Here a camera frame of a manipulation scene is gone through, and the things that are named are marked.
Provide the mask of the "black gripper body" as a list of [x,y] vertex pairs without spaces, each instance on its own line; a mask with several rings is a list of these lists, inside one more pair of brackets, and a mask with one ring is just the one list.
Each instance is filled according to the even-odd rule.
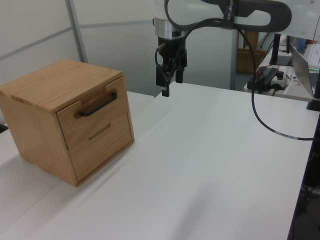
[[181,60],[180,64],[183,67],[188,65],[187,62],[187,50],[186,41],[184,37],[177,39],[167,39],[158,37],[158,45],[165,43],[165,46],[159,50],[159,54],[162,57],[162,65],[170,67],[175,59],[176,53],[178,53],[178,60]]

